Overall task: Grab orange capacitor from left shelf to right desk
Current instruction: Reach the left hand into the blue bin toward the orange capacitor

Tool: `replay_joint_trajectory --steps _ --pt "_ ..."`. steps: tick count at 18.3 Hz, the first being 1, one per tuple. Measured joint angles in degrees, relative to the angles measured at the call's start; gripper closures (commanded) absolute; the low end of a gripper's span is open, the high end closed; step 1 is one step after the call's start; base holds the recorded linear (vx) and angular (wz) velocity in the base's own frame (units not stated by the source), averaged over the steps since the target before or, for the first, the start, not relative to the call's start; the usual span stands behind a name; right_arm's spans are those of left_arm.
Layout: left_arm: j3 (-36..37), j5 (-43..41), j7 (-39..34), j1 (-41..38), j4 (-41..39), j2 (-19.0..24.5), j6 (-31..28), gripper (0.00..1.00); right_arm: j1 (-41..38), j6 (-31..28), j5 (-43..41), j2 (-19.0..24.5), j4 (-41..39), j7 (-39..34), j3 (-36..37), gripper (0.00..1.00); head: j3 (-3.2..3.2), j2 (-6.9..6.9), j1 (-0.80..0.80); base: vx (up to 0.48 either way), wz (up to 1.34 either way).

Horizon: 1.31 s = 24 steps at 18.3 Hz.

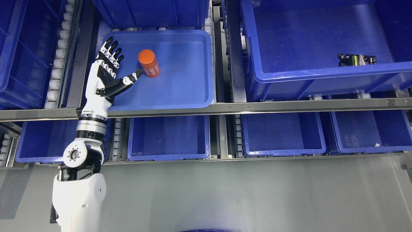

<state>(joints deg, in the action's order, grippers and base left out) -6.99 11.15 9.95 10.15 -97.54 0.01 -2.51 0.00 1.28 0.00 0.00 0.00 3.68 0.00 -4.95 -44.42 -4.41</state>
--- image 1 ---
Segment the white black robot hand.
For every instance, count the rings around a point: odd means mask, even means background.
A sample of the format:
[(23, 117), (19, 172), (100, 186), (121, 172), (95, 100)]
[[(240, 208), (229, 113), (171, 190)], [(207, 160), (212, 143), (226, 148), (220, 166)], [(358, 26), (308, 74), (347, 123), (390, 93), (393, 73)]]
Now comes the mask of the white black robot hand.
[(80, 117), (106, 120), (114, 98), (131, 88), (143, 75), (143, 69), (138, 69), (128, 75), (117, 77), (120, 63), (124, 59), (121, 53), (122, 48), (113, 36), (101, 46), (89, 71), (85, 90), (86, 103), (79, 114)]

